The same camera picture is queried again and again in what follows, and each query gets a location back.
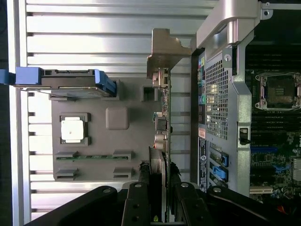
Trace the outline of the blue card retention clip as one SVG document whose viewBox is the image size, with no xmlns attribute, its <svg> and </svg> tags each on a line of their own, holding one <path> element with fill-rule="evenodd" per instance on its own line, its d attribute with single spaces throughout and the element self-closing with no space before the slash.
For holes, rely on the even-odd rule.
<svg viewBox="0 0 301 226">
<path fill-rule="evenodd" d="M 213 166 L 212 167 L 213 175 L 217 176 L 222 181 L 228 183 L 229 172 L 223 166 Z"/>
</svg>

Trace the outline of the CPU socket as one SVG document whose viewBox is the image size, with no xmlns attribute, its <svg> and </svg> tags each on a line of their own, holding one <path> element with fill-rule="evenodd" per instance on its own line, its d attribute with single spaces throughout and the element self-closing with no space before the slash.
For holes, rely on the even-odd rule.
<svg viewBox="0 0 301 226">
<path fill-rule="evenodd" d="M 266 72 L 255 76 L 259 83 L 254 106 L 264 111 L 296 111 L 301 109 L 301 73 Z"/>
</svg>

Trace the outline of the grey plastic parts rack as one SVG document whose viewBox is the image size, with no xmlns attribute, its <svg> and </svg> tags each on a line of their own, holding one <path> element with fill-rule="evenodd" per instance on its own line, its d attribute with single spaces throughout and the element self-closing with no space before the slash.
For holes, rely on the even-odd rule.
<svg viewBox="0 0 301 226">
<path fill-rule="evenodd" d="M 146 78 L 115 78 L 115 97 L 60 98 L 51 104 L 53 175 L 56 181 L 136 180 L 154 145 L 159 93 Z M 84 122 L 84 138 L 62 140 L 61 122 Z M 75 155 L 127 156 L 129 160 L 57 160 Z"/>
</svg>

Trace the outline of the grey open PC case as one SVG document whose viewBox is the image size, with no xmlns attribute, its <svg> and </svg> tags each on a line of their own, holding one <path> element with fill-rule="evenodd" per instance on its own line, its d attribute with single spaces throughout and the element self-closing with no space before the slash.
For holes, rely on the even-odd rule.
<svg viewBox="0 0 301 226">
<path fill-rule="evenodd" d="M 301 0 L 219 0 L 197 31 L 191 57 L 191 142 L 198 150 L 203 192 L 223 186 L 250 197 L 249 46 L 301 46 Z M 213 175 L 213 166 L 228 170 L 228 183 Z M 301 205 L 271 206 L 292 215 L 301 210 Z"/>
</svg>

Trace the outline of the blue SATA port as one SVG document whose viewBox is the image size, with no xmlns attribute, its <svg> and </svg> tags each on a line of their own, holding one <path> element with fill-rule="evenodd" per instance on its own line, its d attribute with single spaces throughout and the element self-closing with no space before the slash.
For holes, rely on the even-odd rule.
<svg viewBox="0 0 301 226">
<path fill-rule="evenodd" d="M 285 165 L 285 166 L 280 166 L 280 165 L 273 165 L 274 169 L 275 169 L 275 173 L 276 174 L 281 174 L 283 172 L 285 172 L 286 170 L 290 169 L 290 165 Z"/>
</svg>

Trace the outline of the silver chipset heatsink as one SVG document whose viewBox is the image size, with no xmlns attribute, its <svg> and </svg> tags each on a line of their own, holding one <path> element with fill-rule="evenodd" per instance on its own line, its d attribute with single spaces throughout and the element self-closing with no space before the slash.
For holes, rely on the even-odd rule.
<svg viewBox="0 0 301 226">
<path fill-rule="evenodd" d="M 293 180 L 301 181 L 301 158 L 293 159 Z"/>
</svg>

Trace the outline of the green Dell motherboard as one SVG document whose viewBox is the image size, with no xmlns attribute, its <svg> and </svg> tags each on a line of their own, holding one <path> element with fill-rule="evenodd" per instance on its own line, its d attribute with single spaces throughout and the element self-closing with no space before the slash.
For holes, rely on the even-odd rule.
<svg viewBox="0 0 301 226">
<path fill-rule="evenodd" d="M 276 153 L 252 153 L 250 186 L 270 186 L 272 194 L 250 197 L 278 207 L 301 205 L 301 181 L 293 180 L 293 159 L 301 158 L 301 109 L 264 111 L 255 108 L 259 83 L 255 76 L 272 72 L 300 72 L 301 46 L 249 46 L 246 49 L 246 84 L 252 94 L 251 147 L 277 147 Z M 273 165 L 290 165 L 276 174 Z"/>
</svg>

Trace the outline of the blue expansion slot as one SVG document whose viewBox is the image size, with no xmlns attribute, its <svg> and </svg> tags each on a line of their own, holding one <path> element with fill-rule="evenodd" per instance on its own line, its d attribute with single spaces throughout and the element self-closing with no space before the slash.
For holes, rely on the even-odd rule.
<svg viewBox="0 0 301 226">
<path fill-rule="evenodd" d="M 252 153 L 276 153 L 278 151 L 277 147 L 251 147 Z"/>
</svg>

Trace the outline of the hard disk in blue caddy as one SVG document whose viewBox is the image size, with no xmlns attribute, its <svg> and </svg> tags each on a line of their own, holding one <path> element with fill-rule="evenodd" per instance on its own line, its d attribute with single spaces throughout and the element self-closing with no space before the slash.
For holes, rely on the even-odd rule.
<svg viewBox="0 0 301 226">
<path fill-rule="evenodd" d="M 54 97 L 115 97 L 117 84 L 107 74 L 90 70 L 45 70 L 39 67 L 17 67 L 15 73 L 0 69 L 0 84 L 17 89 L 46 91 Z"/>
</svg>

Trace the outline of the silver CPU chip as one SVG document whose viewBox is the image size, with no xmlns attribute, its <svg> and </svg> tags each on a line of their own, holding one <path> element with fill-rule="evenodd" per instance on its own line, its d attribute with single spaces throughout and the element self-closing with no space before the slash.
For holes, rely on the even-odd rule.
<svg viewBox="0 0 301 226">
<path fill-rule="evenodd" d="M 81 120 L 64 120 L 61 122 L 62 140 L 80 141 L 84 138 L 84 122 Z"/>
</svg>

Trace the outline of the white expansion slot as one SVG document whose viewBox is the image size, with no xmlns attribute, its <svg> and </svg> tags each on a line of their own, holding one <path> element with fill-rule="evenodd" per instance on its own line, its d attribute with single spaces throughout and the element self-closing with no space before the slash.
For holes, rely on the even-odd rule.
<svg viewBox="0 0 301 226">
<path fill-rule="evenodd" d="M 270 186 L 251 186 L 249 189 L 250 194 L 272 194 L 273 188 Z"/>
</svg>

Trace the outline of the green RAM stick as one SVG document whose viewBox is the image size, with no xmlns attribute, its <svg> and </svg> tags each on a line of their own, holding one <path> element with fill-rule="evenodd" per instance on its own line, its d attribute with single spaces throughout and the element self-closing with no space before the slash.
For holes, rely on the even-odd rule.
<svg viewBox="0 0 301 226">
<path fill-rule="evenodd" d="M 70 160 L 70 161 L 79 161 L 79 160 L 129 160 L 127 156 L 115 156 L 115 155 L 75 155 L 72 157 L 56 157 L 57 160 Z"/>
</svg>

